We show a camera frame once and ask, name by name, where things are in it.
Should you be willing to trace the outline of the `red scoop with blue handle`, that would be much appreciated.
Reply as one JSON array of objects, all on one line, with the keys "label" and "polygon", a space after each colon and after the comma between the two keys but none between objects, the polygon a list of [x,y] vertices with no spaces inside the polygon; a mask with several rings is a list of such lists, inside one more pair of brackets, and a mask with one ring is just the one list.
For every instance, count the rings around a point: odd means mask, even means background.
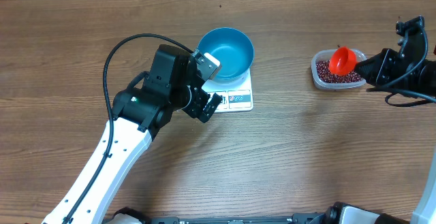
[{"label": "red scoop with blue handle", "polygon": [[346,76],[351,73],[357,64],[357,57],[353,50],[343,46],[338,48],[329,61],[330,73]]}]

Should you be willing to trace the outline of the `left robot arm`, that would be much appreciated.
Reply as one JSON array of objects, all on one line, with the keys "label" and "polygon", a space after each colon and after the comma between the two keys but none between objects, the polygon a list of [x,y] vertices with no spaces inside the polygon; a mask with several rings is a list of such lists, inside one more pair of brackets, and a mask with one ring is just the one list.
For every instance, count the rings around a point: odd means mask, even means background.
[{"label": "left robot arm", "polygon": [[203,90],[221,69],[207,52],[162,44],[150,71],[117,93],[95,151],[71,189],[43,222],[101,223],[126,175],[173,112],[207,122],[221,103]]}]

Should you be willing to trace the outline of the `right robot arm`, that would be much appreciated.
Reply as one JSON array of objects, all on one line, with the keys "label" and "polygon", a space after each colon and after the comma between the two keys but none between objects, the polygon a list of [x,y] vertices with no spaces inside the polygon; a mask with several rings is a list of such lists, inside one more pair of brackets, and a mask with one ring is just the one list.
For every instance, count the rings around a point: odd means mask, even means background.
[{"label": "right robot arm", "polygon": [[[429,43],[424,18],[418,16],[407,22],[397,22],[396,34],[401,37],[398,51],[385,48],[374,57],[356,64],[354,71],[372,86],[368,92],[387,92],[386,103],[395,95],[416,99],[410,103],[395,103],[394,107],[435,103],[435,62],[426,59]],[[406,220],[386,213],[346,204],[331,208],[324,220],[339,224],[406,223]]]}]

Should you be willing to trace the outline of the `white digital kitchen scale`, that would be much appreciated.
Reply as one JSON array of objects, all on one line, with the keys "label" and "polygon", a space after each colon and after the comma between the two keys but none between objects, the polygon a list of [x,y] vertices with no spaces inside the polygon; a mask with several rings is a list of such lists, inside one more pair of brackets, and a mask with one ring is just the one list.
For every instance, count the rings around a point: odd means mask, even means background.
[{"label": "white digital kitchen scale", "polygon": [[250,69],[239,79],[230,83],[219,83],[208,80],[202,87],[213,96],[214,93],[222,98],[215,113],[248,112],[253,109],[253,89],[251,85]]}]

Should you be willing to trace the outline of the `blue metal bowl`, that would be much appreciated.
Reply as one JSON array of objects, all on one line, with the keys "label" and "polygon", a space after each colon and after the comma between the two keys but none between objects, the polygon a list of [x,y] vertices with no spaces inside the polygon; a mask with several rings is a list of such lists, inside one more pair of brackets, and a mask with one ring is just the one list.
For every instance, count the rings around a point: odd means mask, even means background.
[{"label": "blue metal bowl", "polygon": [[229,27],[209,31],[198,43],[198,50],[209,53],[221,63],[221,69],[213,78],[220,83],[242,78],[255,57],[255,49],[249,37],[242,31]]}]

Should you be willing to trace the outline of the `red adzuki beans in container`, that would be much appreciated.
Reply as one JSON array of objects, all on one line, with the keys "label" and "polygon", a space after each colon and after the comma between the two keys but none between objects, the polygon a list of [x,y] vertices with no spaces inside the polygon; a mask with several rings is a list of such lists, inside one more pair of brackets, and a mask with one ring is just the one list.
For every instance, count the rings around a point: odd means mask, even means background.
[{"label": "red adzuki beans in container", "polygon": [[352,83],[362,80],[359,74],[352,71],[345,76],[338,76],[329,70],[330,61],[318,61],[316,63],[316,71],[320,80],[326,83]]}]

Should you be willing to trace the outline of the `clear plastic container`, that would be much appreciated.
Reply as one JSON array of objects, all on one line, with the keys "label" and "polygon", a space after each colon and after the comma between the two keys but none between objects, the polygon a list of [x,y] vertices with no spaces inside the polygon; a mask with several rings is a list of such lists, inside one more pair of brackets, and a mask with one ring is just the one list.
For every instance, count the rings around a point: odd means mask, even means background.
[{"label": "clear plastic container", "polygon": [[322,50],[312,58],[311,71],[315,87],[320,90],[338,91],[343,89],[354,89],[366,84],[365,79],[361,79],[358,82],[328,83],[320,78],[316,68],[317,63],[320,61],[329,61],[336,51],[337,49]]}]

